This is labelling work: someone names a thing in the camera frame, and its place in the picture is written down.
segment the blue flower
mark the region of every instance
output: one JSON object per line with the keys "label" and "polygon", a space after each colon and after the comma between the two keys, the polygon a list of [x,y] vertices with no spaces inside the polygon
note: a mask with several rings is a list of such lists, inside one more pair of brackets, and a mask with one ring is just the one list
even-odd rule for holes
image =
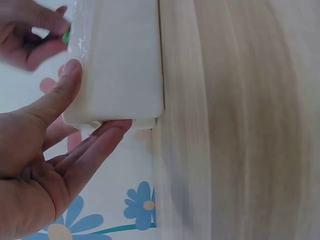
{"label": "blue flower", "polygon": [[149,183],[146,181],[141,182],[137,191],[129,189],[127,195],[130,199],[124,201],[128,207],[124,210],[123,214],[127,219],[136,219],[135,226],[137,229],[149,229],[152,219],[157,224],[155,189],[153,189],[151,196]]}
{"label": "blue flower", "polygon": [[100,214],[86,216],[75,223],[76,218],[84,207],[84,200],[77,196],[66,213],[66,219],[61,216],[53,224],[45,227],[42,232],[22,240],[112,240],[107,235],[78,234],[92,230],[103,224],[104,218]]}

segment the teal stem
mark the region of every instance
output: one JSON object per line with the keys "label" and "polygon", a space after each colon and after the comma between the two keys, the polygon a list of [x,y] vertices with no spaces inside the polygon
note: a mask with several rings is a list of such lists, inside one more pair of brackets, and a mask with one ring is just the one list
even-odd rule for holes
{"label": "teal stem", "polygon": [[[156,228],[156,224],[153,222],[150,225],[151,229]],[[101,231],[96,231],[90,234],[109,234],[109,233],[115,233],[115,232],[122,232],[122,231],[128,231],[128,230],[136,230],[137,227],[135,224],[131,224],[131,225],[123,225],[123,226],[116,226],[116,227],[112,227],[112,228],[108,228],[105,230],[101,230]]]}

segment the hand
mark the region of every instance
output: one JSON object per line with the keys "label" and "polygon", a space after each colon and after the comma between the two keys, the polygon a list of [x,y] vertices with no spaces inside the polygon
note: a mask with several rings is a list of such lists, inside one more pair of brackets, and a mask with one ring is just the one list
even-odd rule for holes
{"label": "hand", "polygon": [[[14,67],[34,71],[48,58],[63,52],[61,36],[70,24],[62,6],[51,11],[33,0],[0,0],[0,59]],[[50,31],[42,39],[32,33],[38,27]]]}
{"label": "hand", "polygon": [[45,161],[44,151],[75,130],[52,124],[80,88],[81,65],[71,60],[48,94],[0,114],[0,239],[29,236],[53,223],[88,183],[131,127],[103,124],[74,150]]}

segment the light wooden surface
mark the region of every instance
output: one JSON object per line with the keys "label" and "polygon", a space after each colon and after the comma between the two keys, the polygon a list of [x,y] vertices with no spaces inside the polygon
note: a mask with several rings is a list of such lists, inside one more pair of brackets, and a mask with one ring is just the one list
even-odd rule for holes
{"label": "light wooden surface", "polygon": [[320,1],[159,5],[159,239],[319,240]]}

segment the right hand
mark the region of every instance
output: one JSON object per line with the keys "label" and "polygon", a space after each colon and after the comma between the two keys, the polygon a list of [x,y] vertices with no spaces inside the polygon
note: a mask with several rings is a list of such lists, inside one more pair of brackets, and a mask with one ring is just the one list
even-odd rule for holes
{"label": "right hand", "polygon": [[[35,71],[41,63],[67,50],[61,36],[69,29],[66,6],[56,11],[33,0],[0,0],[0,60],[14,67]],[[32,28],[50,34],[42,39]]]}

